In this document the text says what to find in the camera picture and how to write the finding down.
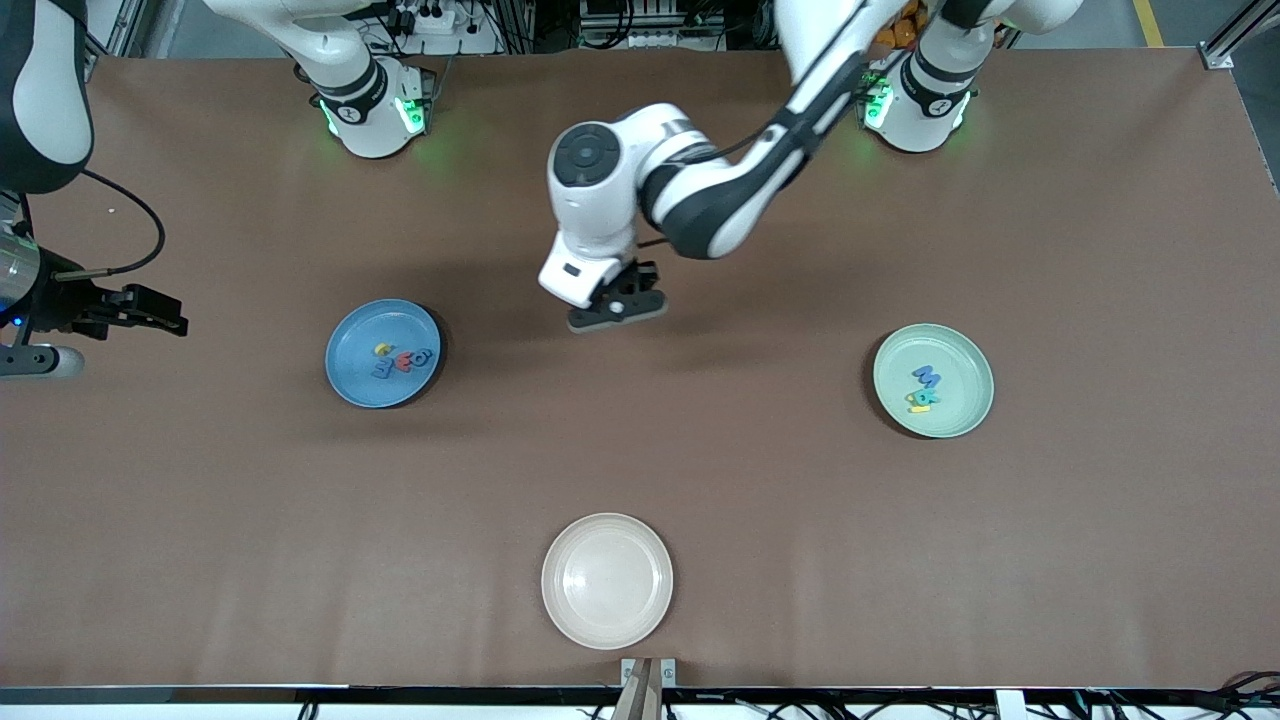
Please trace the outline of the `blue plate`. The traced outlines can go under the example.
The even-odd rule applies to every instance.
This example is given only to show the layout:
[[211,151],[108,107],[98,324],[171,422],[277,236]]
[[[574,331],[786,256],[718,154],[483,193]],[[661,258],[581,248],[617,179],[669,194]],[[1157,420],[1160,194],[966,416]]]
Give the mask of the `blue plate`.
[[[406,351],[429,348],[434,359],[408,373],[393,370],[387,379],[375,379],[372,369],[380,359],[374,348],[389,343],[387,357]],[[447,340],[440,323],[422,305],[403,299],[380,299],[356,307],[326,343],[324,369],[335,393],[361,409],[393,409],[415,401],[430,389],[445,361]]]

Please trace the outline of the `grey equipment rack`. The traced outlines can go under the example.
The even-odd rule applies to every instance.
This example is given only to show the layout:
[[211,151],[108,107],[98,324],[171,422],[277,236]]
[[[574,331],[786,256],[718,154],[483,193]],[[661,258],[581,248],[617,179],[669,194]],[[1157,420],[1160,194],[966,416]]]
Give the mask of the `grey equipment rack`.
[[727,49],[722,0],[579,0],[577,47],[635,50]]

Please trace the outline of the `white power strip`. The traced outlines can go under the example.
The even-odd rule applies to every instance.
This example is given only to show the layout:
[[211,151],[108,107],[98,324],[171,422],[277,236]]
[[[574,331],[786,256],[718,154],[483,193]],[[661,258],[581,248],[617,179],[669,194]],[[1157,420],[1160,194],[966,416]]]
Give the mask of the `white power strip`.
[[396,37],[453,35],[460,23],[454,0],[385,0],[385,4],[381,20]]

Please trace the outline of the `beige plate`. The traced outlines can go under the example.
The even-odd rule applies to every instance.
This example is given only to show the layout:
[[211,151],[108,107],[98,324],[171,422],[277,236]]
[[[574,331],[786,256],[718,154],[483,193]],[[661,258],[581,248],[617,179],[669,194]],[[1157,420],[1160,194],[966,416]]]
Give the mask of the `beige plate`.
[[550,543],[540,575],[553,625],[589,650],[623,650],[645,641],[675,597],[675,565],[644,521],[596,512],[570,523]]

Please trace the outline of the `pale green plate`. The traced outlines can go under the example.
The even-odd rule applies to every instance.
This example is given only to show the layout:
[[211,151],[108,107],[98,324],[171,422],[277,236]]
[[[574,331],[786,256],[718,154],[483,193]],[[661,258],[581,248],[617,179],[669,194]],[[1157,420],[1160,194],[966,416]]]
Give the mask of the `pale green plate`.
[[[940,402],[911,414],[908,396],[923,387],[913,377],[932,365],[942,375]],[[995,404],[995,374],[980,348],[965,334],[940,324],[905,325],[886,336],[874,351],[870,378],[888,418],[928,439],[951,439],[977,429]]]

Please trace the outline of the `bag of orange fruit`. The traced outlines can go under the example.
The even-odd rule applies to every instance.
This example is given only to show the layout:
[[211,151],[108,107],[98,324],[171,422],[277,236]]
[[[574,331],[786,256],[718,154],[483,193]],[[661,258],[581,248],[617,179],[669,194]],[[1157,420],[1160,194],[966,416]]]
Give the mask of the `bag of orange fruit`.
[[931,0],[908,0],[883,26],[872,44],[884,50],[910,47],[925,28],[932,14]]

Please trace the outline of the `aluminium frame post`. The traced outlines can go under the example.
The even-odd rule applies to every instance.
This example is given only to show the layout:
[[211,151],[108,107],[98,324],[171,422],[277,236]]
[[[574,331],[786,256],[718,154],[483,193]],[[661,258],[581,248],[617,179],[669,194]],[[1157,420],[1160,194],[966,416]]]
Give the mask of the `aluminium frame post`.
[[87,60],[84,77],[106,56],[140,56],[145,51],[154,0],[84,0]]
[[1280,27],[1280,0],[1245,0],[1215,32],[1198,44],[1208,70],[1234,67],[1233,53],[1256,36]]

